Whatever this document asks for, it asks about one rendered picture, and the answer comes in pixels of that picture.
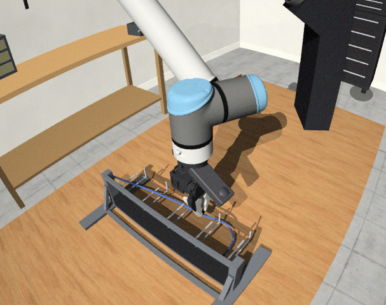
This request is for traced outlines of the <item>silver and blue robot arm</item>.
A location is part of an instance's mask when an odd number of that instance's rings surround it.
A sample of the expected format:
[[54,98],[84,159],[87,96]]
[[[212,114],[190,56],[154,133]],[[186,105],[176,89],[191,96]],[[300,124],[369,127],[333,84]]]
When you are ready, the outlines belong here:
[[[174,157],[186,164],[213,153],[213,126],[264,111],[268,96],[255,74],[219,81],[158,0],[118,0],[179,82],[167,94]],[[188,173],[221,207],[234,192],[206,162]]]

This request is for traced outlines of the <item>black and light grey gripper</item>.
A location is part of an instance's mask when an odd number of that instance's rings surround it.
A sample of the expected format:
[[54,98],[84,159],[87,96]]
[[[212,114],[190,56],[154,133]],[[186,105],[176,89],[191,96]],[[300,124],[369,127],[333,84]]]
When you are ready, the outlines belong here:
[[170,171],[172,187],[183,194],[188,194],[188,197],[183,196],[183,200],[198,217],[201,217],[206,212],[210,197],[188,173],[188,170],[190,168],[203,166],[206,162],[208,162],[208,160],[199,164],[186,164],[177,160],[179,167],[176,165],[174,169]]

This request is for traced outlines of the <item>grey free-standing rack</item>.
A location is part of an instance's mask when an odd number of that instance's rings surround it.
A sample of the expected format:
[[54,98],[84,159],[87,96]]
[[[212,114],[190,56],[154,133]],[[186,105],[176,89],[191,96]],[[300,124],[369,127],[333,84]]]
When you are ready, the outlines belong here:
[[[184,203],[175,210],[171,215],[165,218],[160,213],[156,212],[150,206],[156,202],[161,196],[155,199],[151,204],[145,204],[147,198],[153,193],[149,194],[143,200],[140,200],[133,195],[140,187],[128,184],[123,187],[126,182],[121,185],[114,179],[113,173],[107,169],[101,173],[104,181],[104,203],[96,208],[93,212],[88,214],[84,219],[79,221],[81,226],[87,230],[97,221],[103,218],[106,214],[117,222],[124,230],[131,234],[136,240],[142,243],[152,253],[158,256],[161,260],[167,263],[170,267],[175,269],[178,273],[183,275],[189,281],[201,288],[203,291],[211,295],[216,300],[212,305],[233,305],[240,294],[245,290],[251,280],[255,277],[263,264],[271,255],[271,251],[259,246],[252,257],[244,266],[244,259],[238,254],[246,246],[251,238],[252,231],[249,232],[249,238],[242,246],[242,248],[229,260],[229,258],[237,251],[245,240],[242,240],[236,249],[230,254],[228,258],[213,250],[202,241],[217,227],[221,220],[219,213],[219,222],[201,239],[197,238],[213,223],[211,221],[195,238],[187,233],[185,230],[176,226],[174,223],[179,220],[189,208],[183,212],[174,222],[171,218]],[[113,185],[113,186],[112,186]],[[110,198],[109,198],[110,197]],[[220,294],[202,283],[200,280],[189,274],[182,267],[170,260],[166,255],[157,250],[154,246],[148,243],[144,238],[138,235],[133,229],[127,226],[121,219],[111,212],[117,208],[124,213],[129,219],[134,221],[143,230],[149,233],[152,237],[165,245],[168,249],[173,251],[186,262],[197,268],[203,274],[223,286]]]

